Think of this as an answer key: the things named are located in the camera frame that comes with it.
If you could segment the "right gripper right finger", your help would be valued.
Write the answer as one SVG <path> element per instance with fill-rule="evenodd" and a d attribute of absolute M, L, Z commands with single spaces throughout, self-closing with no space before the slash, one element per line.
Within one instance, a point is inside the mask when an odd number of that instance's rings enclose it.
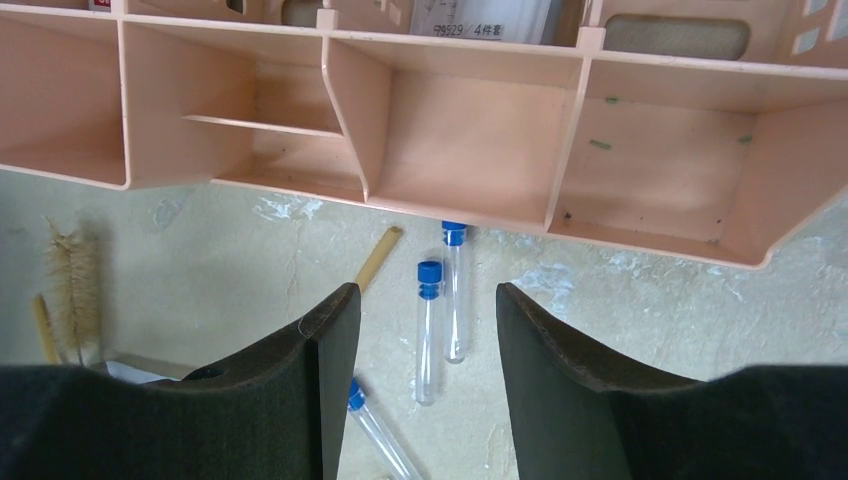
<path fill-rule="evenodd" d="M 754 365 L 698 381 L 639 362 L 496 290 L 523 479 L 843 479 L 847 369 Z"/>

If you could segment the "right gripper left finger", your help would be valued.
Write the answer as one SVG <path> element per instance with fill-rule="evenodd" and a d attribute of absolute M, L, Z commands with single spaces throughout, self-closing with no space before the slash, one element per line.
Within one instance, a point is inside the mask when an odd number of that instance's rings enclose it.
<path fill-rule="evenodd" d="M 179 381 L 81 366 L 1 370 L 5 479 L 333 479 L 360 333 L 358 285 Z"/>

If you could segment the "bristle test tube brush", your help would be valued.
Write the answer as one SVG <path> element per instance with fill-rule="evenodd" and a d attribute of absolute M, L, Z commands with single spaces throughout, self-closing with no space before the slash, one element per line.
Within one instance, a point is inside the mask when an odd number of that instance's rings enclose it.
<path fill-rule="evenodd" d="M 47 225 L 48 328 L 60 359 L 86 366 L 101 343 L 98 241 L 81 224 L 69 232 L 51 219 Z"/>

